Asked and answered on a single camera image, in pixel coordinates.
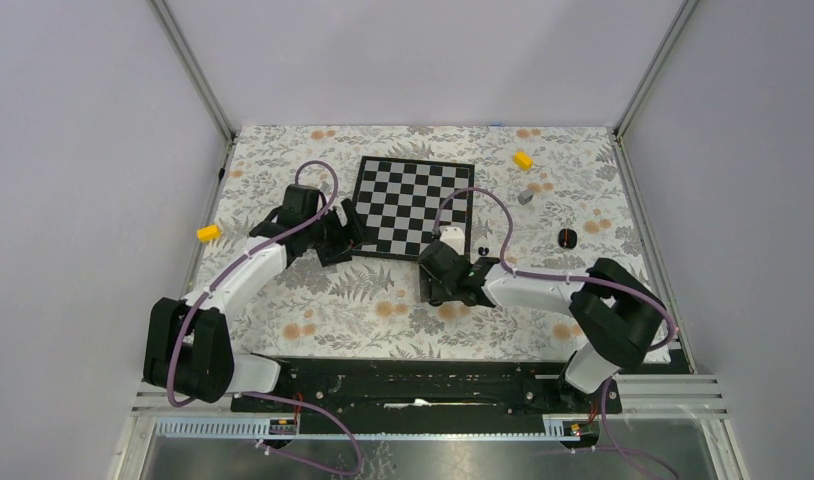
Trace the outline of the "black earbud charging case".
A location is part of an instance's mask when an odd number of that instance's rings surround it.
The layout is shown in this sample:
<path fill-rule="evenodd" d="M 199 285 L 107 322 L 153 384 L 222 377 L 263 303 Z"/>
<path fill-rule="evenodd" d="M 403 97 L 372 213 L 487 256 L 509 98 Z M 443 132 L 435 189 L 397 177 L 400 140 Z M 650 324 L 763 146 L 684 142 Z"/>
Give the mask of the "black earbud charging case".
<path fill-rule="evenodd" d="M 575 249 L 578 244 L 578 234 L 574 229 L 564 228 L 558 232 L 557 242 L 562 249 Z"/>

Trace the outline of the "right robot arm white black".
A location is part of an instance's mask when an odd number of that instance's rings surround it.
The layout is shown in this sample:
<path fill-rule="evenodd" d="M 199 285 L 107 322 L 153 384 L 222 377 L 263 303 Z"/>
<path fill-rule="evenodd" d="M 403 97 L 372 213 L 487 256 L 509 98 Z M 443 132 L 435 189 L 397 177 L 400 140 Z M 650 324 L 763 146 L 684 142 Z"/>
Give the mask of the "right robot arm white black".
<path fill-rule="evenodd" d="M 516 270 L 495 257 L 475 262 L 437 240 L 417 259 L 430 279 L 431 299 L 466 306 L 525 307 L 575 320 L 585 345 L 567 362 L 556 386 L 558 402 L 580 412 L 623 369 L 639 366 L 661 326 L 674 335 L 662 302 L 614 260 L 598 259 L 583 274 Z"/>

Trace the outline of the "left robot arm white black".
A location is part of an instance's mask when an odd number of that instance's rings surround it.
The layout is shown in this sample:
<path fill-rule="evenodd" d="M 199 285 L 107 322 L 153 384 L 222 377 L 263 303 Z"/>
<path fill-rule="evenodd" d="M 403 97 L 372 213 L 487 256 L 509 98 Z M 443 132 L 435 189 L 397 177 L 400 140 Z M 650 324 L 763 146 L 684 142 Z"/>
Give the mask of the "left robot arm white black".
<path fill-rule="evenodd" d="M 354 203 L 344 199 L 335 207 L 334 201 L 315 187 L 288 186 L 282 204 L 249 232 L 235 260 L 184 297 L 159 299 L 150 312 L 144 382 L 165 389 L 175 407 L 247 392 L 268 410 L 287 407 L 294 387 L 280 375 L 281 364 L 234 352 L 229 327 L 307 251 L 328 267 L 351 260 L 354 249 L 368 243 Z"/>

